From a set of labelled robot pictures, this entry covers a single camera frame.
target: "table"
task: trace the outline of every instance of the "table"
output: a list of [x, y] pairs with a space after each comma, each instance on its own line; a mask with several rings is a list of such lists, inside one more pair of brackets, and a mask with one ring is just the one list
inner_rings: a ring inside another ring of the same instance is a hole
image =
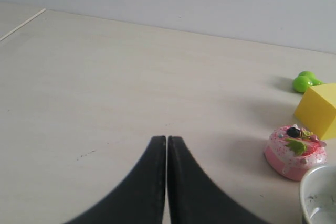
[[[0, 44], [1, 223], [75, 217], [162, 134], [184, 137], [253, 213], [299, 223], [299, 184], [270, 168], [263, 147], [296, 122], [291, 80], [312, 70], [333, 82], [335, 55], [52, 11], [19, 31]], [[336, 163], [335, 141], [327, 151]]]
[[44, 11], [44, 8], [0, 2], [0, 41]]

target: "yellow cube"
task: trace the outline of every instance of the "yellow cube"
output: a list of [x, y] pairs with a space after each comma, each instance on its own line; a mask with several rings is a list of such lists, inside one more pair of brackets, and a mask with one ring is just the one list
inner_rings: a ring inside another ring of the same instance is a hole
[[336, 83], [309, 87], [294, 115], [321, 140], [336, 137]]

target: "green plastic dumbbell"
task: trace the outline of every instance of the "green plastic dumbbell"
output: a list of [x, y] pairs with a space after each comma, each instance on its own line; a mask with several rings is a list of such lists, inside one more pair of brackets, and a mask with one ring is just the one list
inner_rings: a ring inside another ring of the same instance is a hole
[[295, 91], [305, 93], [310, 86], [322, 85], [322, 81], [316, 79], [315, 74], [310, 71], [303, 71], [294, 79], [292, 85]]

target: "pink cake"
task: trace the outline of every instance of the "pink cake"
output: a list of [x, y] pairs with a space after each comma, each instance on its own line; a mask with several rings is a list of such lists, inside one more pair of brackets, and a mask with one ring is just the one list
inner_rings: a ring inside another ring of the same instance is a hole
[[269, 137], [264, 150], [268, 163], [281, 175], [300, 181], [307, 170], [325, 164], [325, 142], [304, 128], [284, 126]]

